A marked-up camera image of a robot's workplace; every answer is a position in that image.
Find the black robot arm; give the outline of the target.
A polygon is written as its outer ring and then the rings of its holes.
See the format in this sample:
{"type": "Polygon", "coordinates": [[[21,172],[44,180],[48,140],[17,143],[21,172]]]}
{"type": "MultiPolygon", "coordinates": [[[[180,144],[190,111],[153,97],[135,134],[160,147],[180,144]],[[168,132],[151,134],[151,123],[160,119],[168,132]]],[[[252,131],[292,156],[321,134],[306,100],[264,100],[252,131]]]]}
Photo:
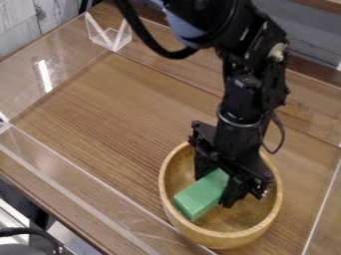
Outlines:
{"type": "Polygon", "coordinates": [[[223,96],[216,123],[195,121],[194,177],[215,169],[228,175],[218,203],[228,208],[246,195],[260,198],[274,174],[259,155],[275,109],[286,103],[284,30],[251,0],[152,0],[164,9],[177,40],[211,48],[222,60],[223,96]]]}

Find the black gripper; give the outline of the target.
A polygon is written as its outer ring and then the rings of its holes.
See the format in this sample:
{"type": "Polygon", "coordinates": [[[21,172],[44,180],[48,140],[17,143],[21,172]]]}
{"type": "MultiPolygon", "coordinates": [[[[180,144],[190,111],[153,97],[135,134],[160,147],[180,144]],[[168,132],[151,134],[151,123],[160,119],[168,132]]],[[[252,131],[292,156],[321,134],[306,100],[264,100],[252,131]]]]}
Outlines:
{"type": "Polygon", "coordinates": [[[231,208],[247,194],[260,199],[267,185],[274,182],[274,173],[259,154],[268,116],[243,124],[223,116],[220,111],[216,115],[215,126],[191,122],[192,133],[187,141],[194,148],[194,178],[200,179],[218,168],[228,174],[219,203],[231,208]]]}

